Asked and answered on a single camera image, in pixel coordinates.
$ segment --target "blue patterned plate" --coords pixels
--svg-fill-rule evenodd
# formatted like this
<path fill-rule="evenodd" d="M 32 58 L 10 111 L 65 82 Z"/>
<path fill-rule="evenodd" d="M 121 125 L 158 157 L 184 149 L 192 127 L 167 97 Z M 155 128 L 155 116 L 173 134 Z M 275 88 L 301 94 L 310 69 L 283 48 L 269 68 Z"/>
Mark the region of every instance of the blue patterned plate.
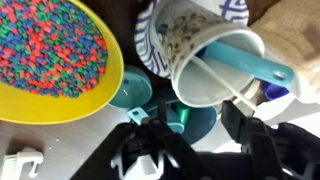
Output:
<path fill-rule="evenodd" d="M 152 0 L 149 7 L 142 11 L 137 20 L 135 30 L 135 44 L 137 53 L 143 64 L 153 73 L 163 78 L 170 79 L 170 70 L 165 60 L 165 55 L 159 40 L 151 38 L 154 36 L 151 31 L 151 19 L 154 9 L 161 0 Z M 249 11 L 245 0 L 190 0 L 194 3 L 212 11 L 219 16 L 246 25 L 249 19 Z"/>

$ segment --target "colorful sprinkles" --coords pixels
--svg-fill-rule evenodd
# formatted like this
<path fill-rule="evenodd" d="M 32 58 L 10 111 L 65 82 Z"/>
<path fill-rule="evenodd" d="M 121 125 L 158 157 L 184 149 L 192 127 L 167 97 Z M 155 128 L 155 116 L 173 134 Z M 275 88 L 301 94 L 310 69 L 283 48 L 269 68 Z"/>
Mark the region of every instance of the colorful sprinkles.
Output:
<path fill-rule="evenodd" d="M 0 1 L 0 80 L 34 94 L 69 96 L 97 86 L 106 43 L 93 21 L 61 0 Z"/>

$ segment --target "teal plastic spoon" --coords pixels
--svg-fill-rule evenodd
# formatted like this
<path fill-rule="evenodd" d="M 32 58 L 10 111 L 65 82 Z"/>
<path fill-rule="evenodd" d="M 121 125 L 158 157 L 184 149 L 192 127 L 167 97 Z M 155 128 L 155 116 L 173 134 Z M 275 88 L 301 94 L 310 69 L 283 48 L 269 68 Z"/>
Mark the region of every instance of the teal plastic spoon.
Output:
<path fill-rule="evenodd" d="M 281 87 L 289 86 L 294 80 L 294 71 L 290 67 L 263 59 L 218 41 L 206 47 L 201 59 L 218 61 Z"/>

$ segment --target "yellow plate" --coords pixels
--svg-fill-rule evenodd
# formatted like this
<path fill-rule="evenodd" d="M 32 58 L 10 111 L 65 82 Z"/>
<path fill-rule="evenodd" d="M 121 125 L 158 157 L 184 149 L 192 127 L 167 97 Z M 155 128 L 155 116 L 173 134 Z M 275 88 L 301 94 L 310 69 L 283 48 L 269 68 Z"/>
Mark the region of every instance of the yellow plate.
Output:
<path fill-rule="evenodd" d="M 69 0 L 82 9 L 97 25 L 108 47 L 106 74 L 96 88 L 79 98 L 54 98 L 34 95 L 0 82 L 0 119 L 24 124 L 57 124 L 93 114 L 117 93 L 123 77 L 123 59 L 119 45 L 105 23 L 78 0 Z"/>

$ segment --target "paper cup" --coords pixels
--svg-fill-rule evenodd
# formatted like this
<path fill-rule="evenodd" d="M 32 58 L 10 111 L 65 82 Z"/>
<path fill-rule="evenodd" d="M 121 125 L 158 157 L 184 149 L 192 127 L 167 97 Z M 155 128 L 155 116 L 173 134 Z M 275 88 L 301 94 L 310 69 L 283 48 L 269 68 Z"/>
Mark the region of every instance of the paper cup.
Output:
<path fill-rule="evenodd" d="M 233 96 L 227 88 L 190 62 L 209 43 L 219 40 L 251 54 L 264 55 L 261 38 L 249 28 L 226 21 L 192 2 L 175 0 L 164 3 L 155 15 L 154 25 L 166 55 L 173 89 L 188 106 L 208 107 Z M 219 62 L 210 60 L 206 63 L 239 91 L 253 79 L 251 75 Z"/>

